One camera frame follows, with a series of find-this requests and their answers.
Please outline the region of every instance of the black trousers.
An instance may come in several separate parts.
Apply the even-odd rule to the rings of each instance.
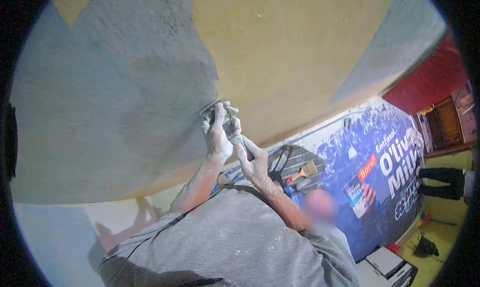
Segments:
[[[457,168],[421,168],[418,178],[427,178],[444,183],[450,183],[448,186],[427,186],[420,185],[418,191],[428,196],[436,196],[449,200],[459,200],[463,195],[465,185],[465,176],[463,170]]]

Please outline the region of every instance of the wooden door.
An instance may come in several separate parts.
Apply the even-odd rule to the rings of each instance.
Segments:
[[[435,104],[435,108],[427,114],[427,118],[434,150],[442,150],[463,143],[459,114],[451,95]]]

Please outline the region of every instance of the red wall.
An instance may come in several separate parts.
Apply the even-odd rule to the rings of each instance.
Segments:
[[[452,36],[447,35],[417,69],[383,96],[410,115],[416,115],[459,90],[467,81],[462,58]]]

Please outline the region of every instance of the light blue wall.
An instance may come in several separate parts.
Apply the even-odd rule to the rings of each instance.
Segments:
[[[105,249],[82,206],[14,204],[23,237],[54,287],[102,287]]]
[[[447,24],[430,0],[393,0],[365,52],[331,98],[394,83],[427,58],[445,36]]]

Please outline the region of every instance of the hand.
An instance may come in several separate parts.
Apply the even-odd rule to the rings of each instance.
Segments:
[[[231,107],[229,101],[225,101],[225,106],[229,110],[230,114],[237,114],[238,109]],[[240,127],[240,119],[232,116],[235,124],[235,134],[240,135],[242,128]],[[219,164],[225,164],[225,162],[232,156],[233,145],[227,139],[227,135],[222,127],[225,120],[225,109],[221,103],[215,105],[215,121],[210,126],[210,120],[204,120],[201,125],[201,130],[205,136],[205,142],[207,143],[208,157],[214,162]]]
[[[362,198],[364,198],[365,201],[368,202],[370,206],[375,204],[375,200],[377,198],[377,193],[375,192],[375,190],[370,188],[369,184],[365,184],[365,183],[362,184],[361,189],[363,190]]]
[[[255,156],[255,159],[248,161],[247,152],[245,149],[237,144],[237,155],[240,160],[241,170],[243,175],[250,180],[254,185],[258,186],[267,181],[267,152],[255,145],[251,140],[242,135],[243,143],[249,151]]]

